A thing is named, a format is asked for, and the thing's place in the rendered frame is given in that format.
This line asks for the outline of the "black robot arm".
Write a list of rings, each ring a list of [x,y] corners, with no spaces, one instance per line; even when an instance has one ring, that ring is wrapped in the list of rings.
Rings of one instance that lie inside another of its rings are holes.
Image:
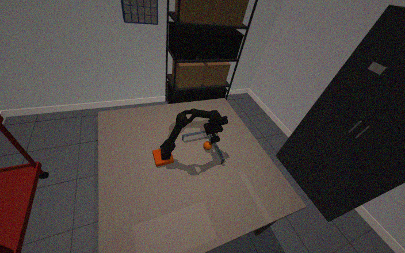
[[[192,114],[191,117],[188,119],[186,114]],[[198,109],[191,109],[185,110],[181,113],[178,113],[176,118],[175,127],[167,140],[160,146],[161,148],[161,157],[162,160],[168,160],[171,157],[171,152],[175,149],[175,140],[178,137],[181,129],[186,127],[186,125],[193,121],[194,118],[201,117],[201,118],[209,118],[210,120],[210,127],[217,128],[216,133],[222,132],[223,127],[222,125],[228,124],[228,117],[222,117],[217,110],[205,111],[205,110],[198,110]]]

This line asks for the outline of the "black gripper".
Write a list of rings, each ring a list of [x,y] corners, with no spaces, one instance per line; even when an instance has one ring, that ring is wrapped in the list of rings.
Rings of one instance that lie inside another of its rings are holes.
[[[212,137],[211,137],[211,144],[220,141],[219,136],[216,136],[216,135],[215,135],[216,130],[218,129],[218,127],[217,127],[217,128],[211,128],[211,127],[210,127],[210,123],[205,123],[205,124],[204,124],[204,129],[205,129],[205,132],[206,132],[207,136],[208,136],[209,134],[212,134]]]

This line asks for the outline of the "low clear corner walls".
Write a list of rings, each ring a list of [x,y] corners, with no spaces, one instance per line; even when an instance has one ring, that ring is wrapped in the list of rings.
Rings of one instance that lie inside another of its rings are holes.
[[[199,134],[196,134],[196,135],[184,136],[184,141],[185,141],[185,140],[196,139],[196,138],[201,138],[201,137],[207,137],[208,141],[211,142],[210,136],[209,136],[209,135],[207,136],[206,133],[199,133]],[[213,150],[214,150],[214,152],[215,152],[215,154],[216,154],[216,156],[217,156],[219,162],[221,163],[222,158],[221,158],[220,154],[218,153],[218,151],[217,151],[217,149],[216,149],[216,147],[215,147],[214,144],[212,144],[212,148],[213,148]]]

